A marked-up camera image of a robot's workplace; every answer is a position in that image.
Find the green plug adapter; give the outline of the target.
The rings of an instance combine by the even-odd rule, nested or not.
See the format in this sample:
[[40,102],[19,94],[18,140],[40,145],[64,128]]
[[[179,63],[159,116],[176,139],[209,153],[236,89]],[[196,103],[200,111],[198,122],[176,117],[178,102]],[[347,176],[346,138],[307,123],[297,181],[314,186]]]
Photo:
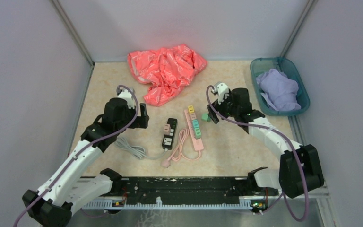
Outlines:
[[201,139],[201,136],[202,136],[202,134],[201,134],[200,131],[194,131],[194,138],[195,139],[199,140],[199,139]]
[[209,117],[208,113],[203,113],[201,119],[204,122],[211,122],[211,118]]
[[195,133],[201,133],[201,130],[200,130],[200,128],[199,128],[199,127],[197,127],[197,128],[194,128],[194,132],[195,132]]

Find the yellow plug adapter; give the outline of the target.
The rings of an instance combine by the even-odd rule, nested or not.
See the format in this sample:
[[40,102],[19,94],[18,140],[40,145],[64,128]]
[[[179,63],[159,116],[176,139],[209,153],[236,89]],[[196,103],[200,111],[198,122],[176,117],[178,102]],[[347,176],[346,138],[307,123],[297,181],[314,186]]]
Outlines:
[[194,113],[195,110],[194,110],[194,107],[192,105],[189,105],[188,106],[188,113]]

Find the black power strip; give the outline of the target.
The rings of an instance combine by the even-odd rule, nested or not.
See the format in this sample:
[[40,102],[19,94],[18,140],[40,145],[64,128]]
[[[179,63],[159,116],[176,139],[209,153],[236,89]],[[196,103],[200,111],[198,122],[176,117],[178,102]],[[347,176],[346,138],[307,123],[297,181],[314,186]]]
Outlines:
[[177,129],[177,123],[178,123],[177,119],[168,118],[166,124],[170,124],[171,130],[170,130],[170,135],[163,135],[162,144],[161,144],[162,149],[164,149],[164,150],[172,150],[173,149],[175,132],[176,132],[176,129]]

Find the teal plug adapter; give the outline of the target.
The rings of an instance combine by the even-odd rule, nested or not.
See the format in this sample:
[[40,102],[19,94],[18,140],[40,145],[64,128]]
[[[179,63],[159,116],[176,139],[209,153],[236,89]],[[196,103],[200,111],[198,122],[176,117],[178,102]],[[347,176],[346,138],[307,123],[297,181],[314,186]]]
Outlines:
[[192,120],[192,121],[191,121],[191,124],[192,124],[192,127],[193,127],[193,128],[198,128],[198,127],[199,127],[198,120]]

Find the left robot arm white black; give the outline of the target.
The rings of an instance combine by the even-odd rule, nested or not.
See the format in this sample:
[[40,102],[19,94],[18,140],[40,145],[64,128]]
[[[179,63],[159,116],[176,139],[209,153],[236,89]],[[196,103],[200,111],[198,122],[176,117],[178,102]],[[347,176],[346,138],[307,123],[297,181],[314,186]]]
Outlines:
[[127,128],[148,127],[145,103],[133,104],[131,99],[112,98],[103,114],[97,116],[81,135],[80,141],[58,170],[36,191],[27,190],[23,197],[25,209],[14,226],[28,214],[44,227],[64,227],[72,216],[95,198],[122,192],[122,176],[107,168],[89,181],[79,180],[86,169],[113,144]]

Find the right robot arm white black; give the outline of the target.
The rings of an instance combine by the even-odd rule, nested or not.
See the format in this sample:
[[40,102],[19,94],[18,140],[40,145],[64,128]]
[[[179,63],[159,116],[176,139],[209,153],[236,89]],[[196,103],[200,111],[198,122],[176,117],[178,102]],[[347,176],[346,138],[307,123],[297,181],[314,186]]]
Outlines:
[[265,115],[252,108],[246,88],[215,88],[209,85],[209,93],[218,95],[208,102],[208,115],[217,124],[225,120],[238,125],[247,134],[261,141],[279,161],[278,169],[260,167],[248,173],[247,188],[253,195],[265,188],[281,190],[287,197],[307,196],[312,190],[324,186],[325,180],[316,148],[296,142],[274,127]]

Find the beige pink plug adapter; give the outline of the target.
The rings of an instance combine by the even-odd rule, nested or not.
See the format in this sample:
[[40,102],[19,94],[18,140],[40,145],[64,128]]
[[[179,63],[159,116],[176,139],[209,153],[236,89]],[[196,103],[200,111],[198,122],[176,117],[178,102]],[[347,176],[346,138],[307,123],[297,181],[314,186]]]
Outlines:
[[196,119],[197,119],[195,112],[189,113],[189,117],[190,117],[190,120],[191,120],[191,121],[193,121],[193,120],[196,120]]

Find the pink power strip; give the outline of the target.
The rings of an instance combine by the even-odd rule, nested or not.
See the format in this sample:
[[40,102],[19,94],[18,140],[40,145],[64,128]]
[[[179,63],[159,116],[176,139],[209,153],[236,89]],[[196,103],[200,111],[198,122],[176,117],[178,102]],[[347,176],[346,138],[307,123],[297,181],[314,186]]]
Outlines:
[[184,116],[190,132],[190,137],[192,140],[194,150],[196,152],[203,151],[204,144],[202,142],[202,132],[199,126],[195,109],[192,105],[189,105],[187,109],[184,110]]

